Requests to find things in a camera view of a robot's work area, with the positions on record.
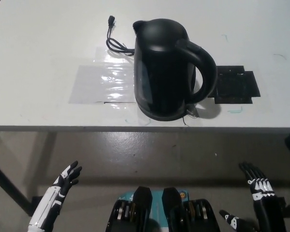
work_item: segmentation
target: table surface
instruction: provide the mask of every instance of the table surface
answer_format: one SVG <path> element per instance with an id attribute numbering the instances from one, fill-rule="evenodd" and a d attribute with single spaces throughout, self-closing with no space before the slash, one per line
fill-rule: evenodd
<path id="1" fill-rule="evenodd" d="M 133 102 L 70 103 L 78 68 L 106 49 L 109 15 L 112 36 L 127 47 L 137 20 L 180 22 L 217 65 L 253 71 L 261 97 L 243 105 L 206 99 L 196 105 L 199 118 L 172 122 L 149 119 Z M 1 0 L 0 130 L 216 128 L 290 132 L 290 0 Z"/>

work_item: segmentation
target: kettle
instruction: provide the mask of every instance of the kettle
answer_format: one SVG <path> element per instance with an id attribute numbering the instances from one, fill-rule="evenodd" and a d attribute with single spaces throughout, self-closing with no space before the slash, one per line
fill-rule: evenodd
<path id="1" fill-rule="evenodd" d="M 137 21 L 133 29 L 134 95 L 139 108 L 158 121 L 183 117 L 187 104 L 200 102 L 213 91 L 218 77 L 213 58 L 190 42 L 185 28 L 176 21 Z M 203 84 L 193 93 L 195 67 Z"/>

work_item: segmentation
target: kettle spout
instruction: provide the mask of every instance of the kettle spout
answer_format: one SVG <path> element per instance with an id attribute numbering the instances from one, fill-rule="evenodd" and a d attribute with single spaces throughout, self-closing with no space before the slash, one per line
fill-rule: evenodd
<path id="1" fill-rule="evenodd" d="M 146 21 L 136 21 L 132 26 L 134 29 L 135 34 L 137 34 L 137 32 L 139 31 L 139 29 L 141 28 L 141 26 L 145 23 Z"/>

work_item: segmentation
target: black mat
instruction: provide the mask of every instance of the black mat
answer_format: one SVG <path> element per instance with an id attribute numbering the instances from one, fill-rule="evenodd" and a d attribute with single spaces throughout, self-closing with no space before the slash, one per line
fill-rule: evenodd
<path id="1" fill-rule="evenodd" d="M 218 81 L 208 96 L 215 104 L 252 104 L 252 97 L 260 97 L 253 71 L 243 66 L 217 66 Z"/>

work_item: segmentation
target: cable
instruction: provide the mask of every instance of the cable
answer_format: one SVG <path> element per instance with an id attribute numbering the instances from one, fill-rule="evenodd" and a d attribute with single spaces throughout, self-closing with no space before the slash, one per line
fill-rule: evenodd
<path id="1" fill-rule="evenodd" d="M 133 56 L 134 49 L 129 49 L 124 44 L 121 44 L 117 40 L 111 38 L 112 29 L 115 25 L 114 21 L 115 21 L 114 16 L 110 16 L 108 18 L 108 31 L 107 31 L 107 35 L 106 35 L 106 38 L 107 38 L 106 39 L 106 46 L 108 47 L 108 49 L 110 49 L 113 52 L 124 53 L 127 56 Z"/>

